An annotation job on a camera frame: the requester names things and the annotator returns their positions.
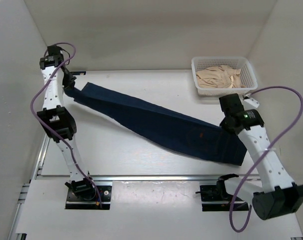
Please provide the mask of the dark blue denim trousers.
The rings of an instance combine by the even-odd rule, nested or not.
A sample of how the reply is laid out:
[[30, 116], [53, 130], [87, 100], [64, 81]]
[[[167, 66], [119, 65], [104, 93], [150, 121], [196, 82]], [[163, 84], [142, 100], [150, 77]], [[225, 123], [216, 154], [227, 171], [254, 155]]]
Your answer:
[[64, 93], [165, 149], [235, 166], [244, 161], [244, 144], [219, 126], [90, 82]]

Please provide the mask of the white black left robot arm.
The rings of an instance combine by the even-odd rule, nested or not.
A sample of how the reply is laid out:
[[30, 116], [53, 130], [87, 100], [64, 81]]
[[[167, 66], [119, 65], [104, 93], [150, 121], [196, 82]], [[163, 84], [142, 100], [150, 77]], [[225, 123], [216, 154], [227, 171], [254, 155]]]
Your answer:
[[70, 180], [65, 185], [76, 197], [85, 201], [96, 201], [96, 187], [91, 182], [90, 173], [82, 163], [76, 146], [75, 119], [64, 107], [64, 87], [67, 87], [68, 84], [73, 85], [76, 78], [64, 66], [56, 69], [63, 61], [64, 57], [60, 53], [47, 55], [40, 59], [39, 65], [44, 84], [47, 84], [48, 80], [50, 83], [47, 84], [44, 92], [42, 110], [37, 112], [37, 116], [68, 143], [66, 145], [46, 127], [44, 128], [48, 137], [57, 144], [67, 165]]

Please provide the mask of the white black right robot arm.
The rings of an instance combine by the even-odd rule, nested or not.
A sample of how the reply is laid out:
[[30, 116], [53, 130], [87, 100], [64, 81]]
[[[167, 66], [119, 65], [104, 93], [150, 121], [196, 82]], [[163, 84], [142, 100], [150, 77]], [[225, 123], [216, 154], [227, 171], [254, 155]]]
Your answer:
[[303, 185], [295, 183], [272, 149], [258, 111], [227, 107], [223, 112], [221, 127], [235, 133], [245, 145], [259, 173], [261, 187], [236, 174], [228, 174], [219, 177], [216, 195], [222, 200], [231, 197], [231, 207], [240, 198], [262, 220], [295, 213], [303, 203]]

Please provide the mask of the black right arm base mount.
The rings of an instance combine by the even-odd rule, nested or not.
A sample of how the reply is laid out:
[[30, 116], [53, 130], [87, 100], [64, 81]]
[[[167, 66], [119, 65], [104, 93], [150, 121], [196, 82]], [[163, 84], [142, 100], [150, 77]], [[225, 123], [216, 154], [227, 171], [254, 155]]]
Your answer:
[[195, 192], [200, 195], [202, 212], [228, 212], [230, 210], [232, 195], [221, 195], [215, 185], [200, 185]]

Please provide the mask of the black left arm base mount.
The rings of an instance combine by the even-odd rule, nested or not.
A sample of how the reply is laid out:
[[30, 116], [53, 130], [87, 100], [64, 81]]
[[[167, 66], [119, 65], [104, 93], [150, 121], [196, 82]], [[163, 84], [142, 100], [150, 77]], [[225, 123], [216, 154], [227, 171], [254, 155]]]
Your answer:
[[99, 202], [98, 194], [93, 187], [89, 190], [88, 186], [81, 186], [82, 192], [74, 193], [70, 183], [66, 182], [68, 188], [66, 195], [65, 209], [66, 210], [109, 210], [112, 198], [112, 184], [96, 185], [101, 198]]

